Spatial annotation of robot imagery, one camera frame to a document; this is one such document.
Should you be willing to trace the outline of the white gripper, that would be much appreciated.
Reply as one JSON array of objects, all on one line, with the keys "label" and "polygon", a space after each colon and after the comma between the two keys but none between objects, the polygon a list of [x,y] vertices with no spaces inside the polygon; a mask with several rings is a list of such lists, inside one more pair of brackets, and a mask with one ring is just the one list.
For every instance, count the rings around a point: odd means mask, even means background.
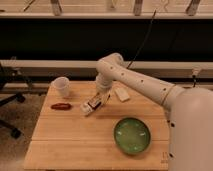
[{"label": "white gripper", "polygon": [[100,94],[103,99],[107,99],[109,97],[109,91],[112,88],[112,81],[102,75],[98,75],[95,83],[97,93]]}]

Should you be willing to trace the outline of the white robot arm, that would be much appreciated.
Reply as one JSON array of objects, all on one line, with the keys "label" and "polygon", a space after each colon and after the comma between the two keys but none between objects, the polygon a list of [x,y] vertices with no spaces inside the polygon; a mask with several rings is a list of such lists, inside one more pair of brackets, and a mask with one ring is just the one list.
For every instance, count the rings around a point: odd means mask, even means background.
[{"label": "white robot arm", "polygon": [[118,53],[99,59],[97,89],[110,90],[116,80],[169,112],[168,171],[213,171],[213,91],[185,89],[131,71],[123,63]]}]

